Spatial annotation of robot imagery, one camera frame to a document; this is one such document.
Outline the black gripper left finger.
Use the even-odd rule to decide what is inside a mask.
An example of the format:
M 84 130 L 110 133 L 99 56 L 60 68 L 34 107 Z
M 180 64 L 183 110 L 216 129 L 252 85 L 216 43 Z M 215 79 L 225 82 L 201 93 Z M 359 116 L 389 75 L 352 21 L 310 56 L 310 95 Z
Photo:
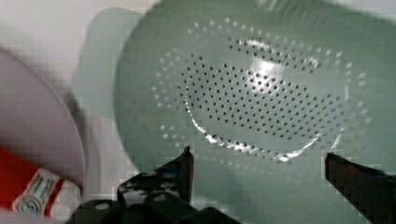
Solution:
M 168 192 L 184 202 L 191 201 L 194 157 L 191 147 L 153 172 L 140 173 L 121 183 L 117 200 L 125 205 L 142 203 L 153 193 Z

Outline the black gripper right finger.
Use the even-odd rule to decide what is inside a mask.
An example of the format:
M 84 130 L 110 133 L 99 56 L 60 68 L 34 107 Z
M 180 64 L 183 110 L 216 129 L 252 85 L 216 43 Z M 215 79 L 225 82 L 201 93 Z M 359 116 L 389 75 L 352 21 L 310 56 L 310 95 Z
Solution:
M 328 153 L 325 177 L 372 224 L 395 224 L 394 175 Z

